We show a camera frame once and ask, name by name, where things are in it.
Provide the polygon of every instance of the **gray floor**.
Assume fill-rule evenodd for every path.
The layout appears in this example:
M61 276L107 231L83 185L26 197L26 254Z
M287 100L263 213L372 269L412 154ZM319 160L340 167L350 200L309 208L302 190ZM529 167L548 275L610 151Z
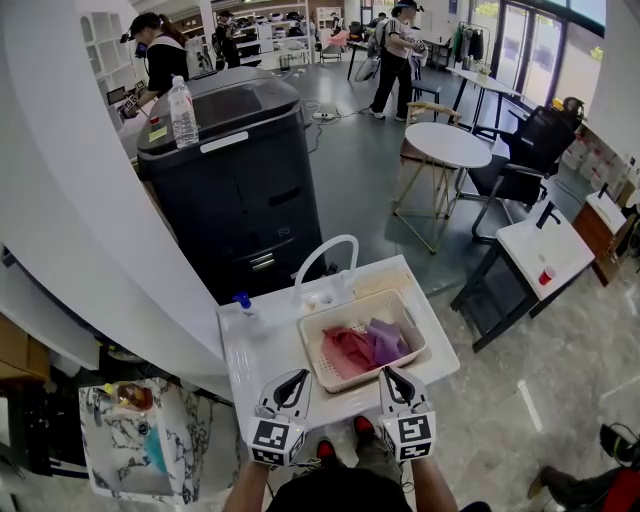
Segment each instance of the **gray floor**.
M325 63L305 66L306 72L294 72L284 79L300 91L303 100L323 104L323 111L348 115L368 107L377 87L377 80L357 83L347 81L348 62ZM423 81L442 87L440 103L453 106L460 81L448 72L431 69L423 71ZM428 296L443 289L458 285L476 267L486 251L485 246L471 241L471 225L480 212L481 203L460 201L451 218L449 230L443 237L438 253L432 256L411 231L391 215L391 199L396 187L396 177L400 166L399 148L403 139L404 124L395 121L395 90L385 110L387 119L380 121L367 114L354 113L350 117L319 128L312 125L307 130L309 148L318 149L311 153L311 165L324 240L349 233L360 242L360 265L378 261L395 254L403 254L416 278ZM475 111L478 90L468 86L458 111L462 121L469 122ZM493 126L496 98L486 94L480 124ZM517 110L511 103L504 102L500 128L515 130L516 122L508 112ZM445 122L440 116L439 122ZM498 141L492 146L497 154L508 154L506 145ZM409 164L402 176L411 173L415 167ZM574 173L561 172L563 182L577 191L583 198L582 188L588 183L576 178ZM409 205L425 208L425 197L431 197L424 187L414 186L418 192L409 197ZM552 179L547 182L549 198L570 219L573 219L580 204L556 186ZM473 184L467 180L465 190L475 192ZM519 205L509 205L514 218L524 218L527 212ZM506 225L499 207L488 212L481 231L495 234ZM418 221L415 226L421 232L430 232L429 221ZM337 262L341 268L348 262L347 247L337 246L328 253L328 261Z

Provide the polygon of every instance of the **human arm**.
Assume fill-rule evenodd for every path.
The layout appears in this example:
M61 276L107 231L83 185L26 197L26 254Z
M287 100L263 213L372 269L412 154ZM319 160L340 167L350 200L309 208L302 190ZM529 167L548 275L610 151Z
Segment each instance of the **human arm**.
M250 461L241 470L238 481L222 512L260 512L267 485L269 466Z
M396 33L389 35L389 44L398 46L400 48L408 48L409 50L413 50L418 53L422 52L422 48L420 48L420 46L418 46L416 43L411 43L409 41L405 41L404 39L400 39L400 36Z
M417 512L458 512L456 500L433 457L411 461L411 469Z
M138 108L144 107L151 100L158 96L159 91L144 91L140 98L138 98Z

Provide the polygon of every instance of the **window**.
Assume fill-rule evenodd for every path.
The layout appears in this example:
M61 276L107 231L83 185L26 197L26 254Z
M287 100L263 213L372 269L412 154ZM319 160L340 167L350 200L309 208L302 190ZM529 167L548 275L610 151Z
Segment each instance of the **window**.
M574 96L585 102L585 115L593 101L600 75L604 40L588 30L570 23L556 96Z
M607 0L571 0L571 10L606 26Z

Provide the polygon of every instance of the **power strip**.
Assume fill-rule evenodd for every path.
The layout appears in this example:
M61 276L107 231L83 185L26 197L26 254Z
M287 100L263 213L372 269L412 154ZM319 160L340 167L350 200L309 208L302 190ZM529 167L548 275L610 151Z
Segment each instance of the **power strip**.
M325 114L324 112L316 112L312 116L314 119L323 119L325 121L330 121L331 119L335 119L336 116L333 114Z

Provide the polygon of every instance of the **glass door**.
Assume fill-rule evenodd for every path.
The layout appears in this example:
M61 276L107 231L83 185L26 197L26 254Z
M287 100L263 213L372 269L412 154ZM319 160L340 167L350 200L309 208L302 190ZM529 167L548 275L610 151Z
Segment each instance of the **glass door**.
M551 102L558 82L565 23L543 11L503 2L496 80L533 109Z
M549 93L554 92L551 91L554 75L557 82L563 24L541 13L536 13L531 21L533 23L531 58L525 72L522 101L529 108L535 108L551 101Z
M510 4L506 4L504 8L502 41L500 42L496 80L512 89L516 89L526 46L529 11Z

